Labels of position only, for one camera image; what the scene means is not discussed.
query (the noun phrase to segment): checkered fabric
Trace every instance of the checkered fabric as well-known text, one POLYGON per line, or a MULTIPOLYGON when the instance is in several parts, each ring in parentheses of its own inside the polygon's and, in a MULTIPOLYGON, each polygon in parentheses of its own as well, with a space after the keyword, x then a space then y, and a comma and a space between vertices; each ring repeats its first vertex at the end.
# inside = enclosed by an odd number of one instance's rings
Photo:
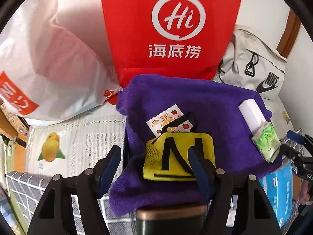
MULTIPOLYGON (((298 134, 302 135, 302 130, 297 131, 298 134)), ((288 138, 283 138, 282 143, 286 143, 290 147, 294 148, 296 151, 303 154, 304 147, 298 143, 289 140, 288 138)), ((291 162, 287 157, 283 157, 283 162, 291 162)), ((30 224, 36 206, 47 187, 50 177, 43 177, 42 175, 30 175, 28 173, 11 172, 7 174, 8 183, 11 191, 14 193, 15 198, 21 208, 23 216, 26 219, 27 224, 30 224)), ((100 209, 107 224, 111 235, 136 235, 136 215, 135 212, 128 213, 122 217, 117 217, 110 209, 109 196, 104 195, 100 200, 98 200, 100 209)), ((81 222, 79 206, 77 201, 77 196, 72 195, 73 213, 78 235, 85 235, 83 225, 81 222)), ((237 204, 236 195, 233 196, 231 202, 231 211, 235 211, 237 204)), ((298 215, 299 203, 293 201, 292 213, 289 220, 281 228, 282 234, 286 234, 292 222, 298 215)))

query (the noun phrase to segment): orange slice print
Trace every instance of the orange slice print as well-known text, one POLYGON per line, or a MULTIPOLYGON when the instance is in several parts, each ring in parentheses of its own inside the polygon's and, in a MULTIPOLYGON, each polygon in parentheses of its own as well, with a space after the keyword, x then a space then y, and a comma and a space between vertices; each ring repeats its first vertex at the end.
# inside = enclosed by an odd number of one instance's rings
MULTIPOLYGON (((161 124, 162 128, 163 128, 164 126, 166 126, 167 124, 169 124, 170 122, 174 121, 174 120, 175 120, 175 118, 173 118, 173 117, 168 117, 168 118, 164 119, 164 120, 162 121, 162 124, 161 124)), ((168 131, 168 132, 173 132, 173 131, 176 130, 176 128, 177 128, 177 127, 168 127, 167 131, 168 131)))
POLYGON ((160 120, 153 120, 152 123, 151 123, 151 126, 154 127, 156 126, 156 124, 160 122, 160 120))
POLYGON ((162 116, 160 116, 160 118, 166 118, 167 117, 167 112, 165 114, 163 114, 162 116))

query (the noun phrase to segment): orange label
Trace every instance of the orange label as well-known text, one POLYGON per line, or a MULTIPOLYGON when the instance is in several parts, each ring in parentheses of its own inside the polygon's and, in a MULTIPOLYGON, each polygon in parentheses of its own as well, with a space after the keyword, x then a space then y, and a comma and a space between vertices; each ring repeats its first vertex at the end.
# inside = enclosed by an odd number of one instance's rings
POLYGON ((18 112, 22 115, 28 115, 39 107, 29 99, 5 74, 0 75, 0 93, 18 112))
POLYGON ((104 97, 110 98, 114 94, 114 91, 111 90, 105 90, 104 97))

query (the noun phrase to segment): white eraser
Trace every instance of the white eraser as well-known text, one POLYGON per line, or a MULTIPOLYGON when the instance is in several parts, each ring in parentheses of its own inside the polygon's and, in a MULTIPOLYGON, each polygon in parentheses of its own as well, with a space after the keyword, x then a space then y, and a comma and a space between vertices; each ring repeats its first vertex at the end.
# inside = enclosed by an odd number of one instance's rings
POLYGON ((266 122, 265 117, 254 99, 248 99, 239 105, 239 110, 249 126, 252 135, 266 122))

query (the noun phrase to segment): yellow fruit print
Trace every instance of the yellow fruit print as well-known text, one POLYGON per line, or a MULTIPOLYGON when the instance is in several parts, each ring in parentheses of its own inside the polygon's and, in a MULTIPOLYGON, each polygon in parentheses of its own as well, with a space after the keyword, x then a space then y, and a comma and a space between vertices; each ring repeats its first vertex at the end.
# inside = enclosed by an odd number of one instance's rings
POLYGON ((167 117, 167 112, 165 114, 163 114, 162 116, 160 116, 161 119, 166 118, 167 117))
MULTIPOLYGON (((175 118, 173 118, 173 117, 168 117, 168 118, 164 119, 164 120, 162 121, 162 124, 161 124, 162 128, 163 128, 164 126, 166 126, 167 124, 169 124, 170 122, 174 121, 174 120, 175 120, 175 118)), ((168 128, 167 128, 167 131, 168 131, 168 132, 173 132, 173 131, 175 131, 176 129, 177 129, 177 127, 168 127, 168 128)))
POLYGON ((56 132, 52 132, 48 135, 46 141, 42 145, 38 161, 45 159, 48 163, 50 163, 56 158, 65 159, 65 156, 60 150, 60 137, 56 132))
POLYGON ((151 123, 151 126, 154 127, 158 122, 160 122, 160 120, 153 120, 151 123))
POLYGON ((290 118, 287 116, 286 111, 281 112, 283 114, 283 118, 286 120, 287 125, 289 125, 289 122, 291 122, 290 118))

